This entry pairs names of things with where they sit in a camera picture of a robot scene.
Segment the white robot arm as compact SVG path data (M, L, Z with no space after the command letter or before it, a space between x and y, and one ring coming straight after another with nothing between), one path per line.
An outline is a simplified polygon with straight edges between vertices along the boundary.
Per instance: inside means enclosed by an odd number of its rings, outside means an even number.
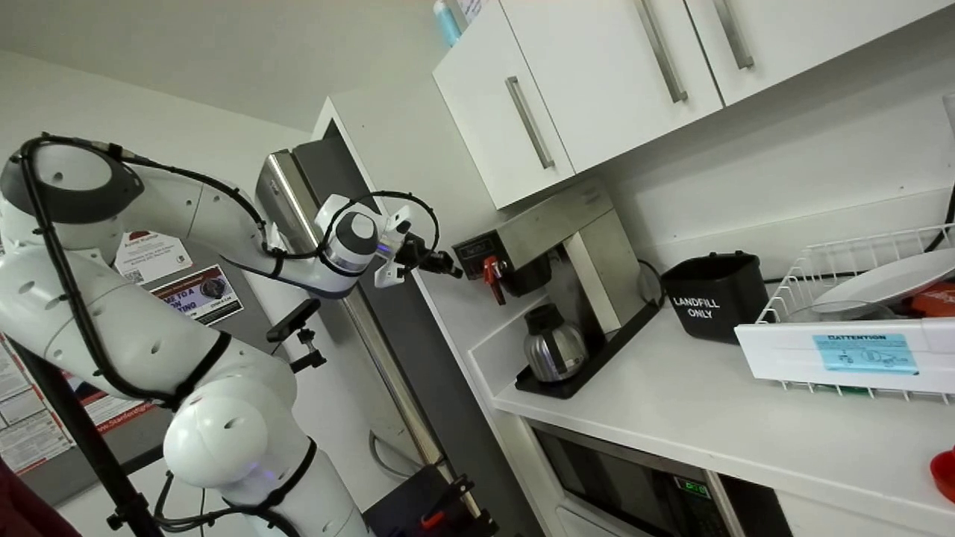
M0 331L15 351L124 400L172 413L163 465L212 491L264 537L372 537L343 477L294 425L285 362L202 327L120 270L129 233L196 242L218 261L321 298L357 280L448 273L432 237L411 233L406 195L330 195L294 248L248 197L205 173L117 143L38 134L2 163Z

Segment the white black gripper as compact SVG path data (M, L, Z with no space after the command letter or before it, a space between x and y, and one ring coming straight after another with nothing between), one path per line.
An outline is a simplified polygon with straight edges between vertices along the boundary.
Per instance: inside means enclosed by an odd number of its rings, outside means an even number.
M378 219L378 245L376 245L376 261L378 267L372 270L372 286L388 289L402 283L424 258L424 239L411 233L411 209L400 207L394 213L384 213ZM460 280L461 270L448 252L432 255L432 274L443 274Z

